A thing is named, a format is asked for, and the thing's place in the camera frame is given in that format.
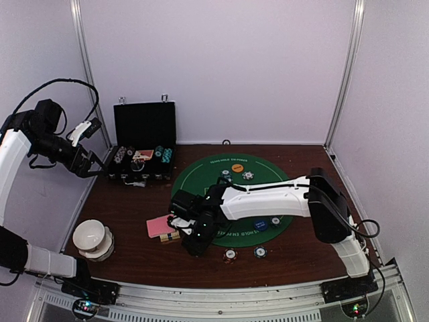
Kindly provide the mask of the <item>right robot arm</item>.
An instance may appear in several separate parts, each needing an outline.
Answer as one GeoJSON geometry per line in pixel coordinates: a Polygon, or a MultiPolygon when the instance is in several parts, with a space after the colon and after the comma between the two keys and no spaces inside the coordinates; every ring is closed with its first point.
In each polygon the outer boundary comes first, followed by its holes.
{"type": "Polygon", "coordinates": [[[312,168],[308,176],[283,182],[234,184],[219,178],[205,195],[178,190],[170,210],[190,221],[187,250],[198,256],[214,239],[219,226],[252,217],[305,217],[312,220],[316,238],[330,244],[343,262],[347,274],[344,291],[359,295],[369,286],[370,263],[345,195],[322,168],[312,168]]]}

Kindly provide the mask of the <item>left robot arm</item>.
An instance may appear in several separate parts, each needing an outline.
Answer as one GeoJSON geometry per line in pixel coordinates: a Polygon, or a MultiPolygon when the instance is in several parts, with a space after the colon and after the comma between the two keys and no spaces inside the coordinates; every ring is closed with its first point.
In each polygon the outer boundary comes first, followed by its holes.
{"type": "MultiPolygon", "coordinates": [[[[107,173],[107,166],[80,140],[90,138],[101,127],[94,117],[79,123],[69,138],[56,132],[63,110],[50,99],[35,109],[10,115],[1,127],[1,214],[5,214],[15,177],[24,158],[44,156],[53,165],[61,163],[79,178],[107,173]]],[[[70,286],[82,298],[96,292],[96,282],[87,276],[84,260],[31,245],[16,233],[1,228],[1,266],[16,275],[24,272],[56,278],[70,278],[70,286]]]]}

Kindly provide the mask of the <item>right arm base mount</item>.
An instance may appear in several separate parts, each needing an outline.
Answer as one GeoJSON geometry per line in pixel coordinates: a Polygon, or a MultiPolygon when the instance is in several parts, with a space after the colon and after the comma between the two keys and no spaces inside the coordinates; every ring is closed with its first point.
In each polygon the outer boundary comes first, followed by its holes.
{"type": "Polygon", "coordinates": [[[358,278],[344,278],[323,282],[320,287],[325,303],[345,301],[378,290],[376,281],[359,280],[358,278]]]}

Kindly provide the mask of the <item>blue green 50 chip stack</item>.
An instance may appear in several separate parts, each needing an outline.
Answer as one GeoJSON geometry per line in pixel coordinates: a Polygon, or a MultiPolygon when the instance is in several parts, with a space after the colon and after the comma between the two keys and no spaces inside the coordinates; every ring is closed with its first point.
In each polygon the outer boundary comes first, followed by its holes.
{"type": "Polygon", "coordinates": [[[263,246],[258,246],[253,250],[253,254],[256,258],[264,258],[267,256],[267,249],[263,246]]]}

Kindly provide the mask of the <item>orange big blind button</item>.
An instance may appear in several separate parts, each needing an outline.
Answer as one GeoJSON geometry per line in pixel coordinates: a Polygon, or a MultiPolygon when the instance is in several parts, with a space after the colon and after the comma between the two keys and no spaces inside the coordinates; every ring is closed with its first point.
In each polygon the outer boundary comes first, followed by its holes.
{"type": "Polygon", "coordinates": [[[240,172],[243,172],[244,166],[242,164],[234,164],[232,165],[231,170],[233,172],[240,173],[240,172]]]}

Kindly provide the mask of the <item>50 chips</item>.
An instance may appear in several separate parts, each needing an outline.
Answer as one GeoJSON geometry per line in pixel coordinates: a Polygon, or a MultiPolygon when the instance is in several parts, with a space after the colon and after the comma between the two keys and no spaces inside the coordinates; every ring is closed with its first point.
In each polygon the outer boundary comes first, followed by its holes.
{"type": "Polygon", "coordinates": [[[232,174],[227,169],[224,169],[224,170],[221,171],[221,177],[224,178],[225,180],[227,180],[228,182],[232,182],[233,181],[232,174]]]}

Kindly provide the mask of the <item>blue small blind button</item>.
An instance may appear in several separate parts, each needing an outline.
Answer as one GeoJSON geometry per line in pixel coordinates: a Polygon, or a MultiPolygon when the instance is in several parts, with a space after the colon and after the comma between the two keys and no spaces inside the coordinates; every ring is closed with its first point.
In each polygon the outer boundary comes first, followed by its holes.
{"type": "Polygon", "coordinates": [[[253,222],[253,228],[257,231],[266,231],[269,224],[266,220],[258,219],[253,222]]]}

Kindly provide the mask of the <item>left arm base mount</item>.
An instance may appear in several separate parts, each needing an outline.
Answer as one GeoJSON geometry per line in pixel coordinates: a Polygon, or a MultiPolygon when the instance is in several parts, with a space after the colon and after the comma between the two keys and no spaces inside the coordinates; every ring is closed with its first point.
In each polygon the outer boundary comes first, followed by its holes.
{"type": "Polygon", "coordinates": [[[117,283],[91,279],[89,285],[64,279],[61,291],[100,305],[114,305],[117,301],[120,286],[117,283]]]}

